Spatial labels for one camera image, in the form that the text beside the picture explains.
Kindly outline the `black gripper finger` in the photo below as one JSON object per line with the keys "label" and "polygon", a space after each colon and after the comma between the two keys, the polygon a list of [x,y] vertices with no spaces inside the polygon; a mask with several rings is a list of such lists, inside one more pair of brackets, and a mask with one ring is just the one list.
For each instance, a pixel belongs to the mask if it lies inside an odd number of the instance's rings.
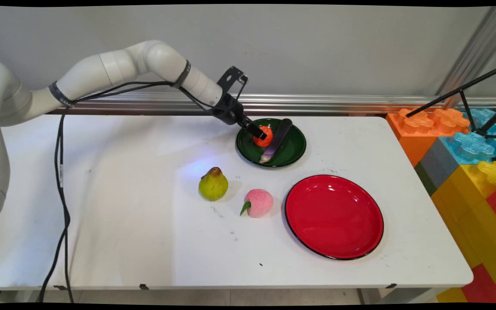
{"label": "black gripper finger", "polygon": [[252,136],[256,137],[256,139],[264,140],[267,137],[267,134],[261,130],[250,118],[242,117],[240,121],[240,126],[242,129],[252,134]]}

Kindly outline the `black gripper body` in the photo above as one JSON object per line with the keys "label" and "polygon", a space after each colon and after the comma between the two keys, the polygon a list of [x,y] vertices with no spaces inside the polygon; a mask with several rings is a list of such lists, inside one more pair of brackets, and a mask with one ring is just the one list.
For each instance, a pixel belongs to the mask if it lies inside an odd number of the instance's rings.
{"label": "black gripper body", "polygon": [[227,125],[244,126],[244,107],[228,93],[211,108],[211,114]]}

